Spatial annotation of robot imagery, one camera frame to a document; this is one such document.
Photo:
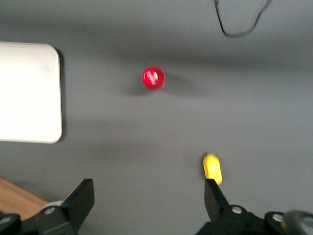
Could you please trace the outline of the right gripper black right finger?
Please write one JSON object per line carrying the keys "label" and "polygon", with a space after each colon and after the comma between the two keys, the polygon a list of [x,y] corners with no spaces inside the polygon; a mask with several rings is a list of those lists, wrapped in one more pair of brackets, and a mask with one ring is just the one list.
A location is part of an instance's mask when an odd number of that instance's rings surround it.
{"label": "right gripper black right finger", "polygon": [[231,205],[213,179],[206,179],[204,204],[210,221],[198,235],[268,235],[263,219],[239,205]]}

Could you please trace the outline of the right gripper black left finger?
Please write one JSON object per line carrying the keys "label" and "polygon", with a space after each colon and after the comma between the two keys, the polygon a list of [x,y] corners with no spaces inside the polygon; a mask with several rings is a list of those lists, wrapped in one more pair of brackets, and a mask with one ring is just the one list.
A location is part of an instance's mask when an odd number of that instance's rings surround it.
{"label": "right gripper black left finger", "polygon": [[60,205],[46,206],[35,216],[38,234],[78,234],[93,205],[93,179],[84,179]]}

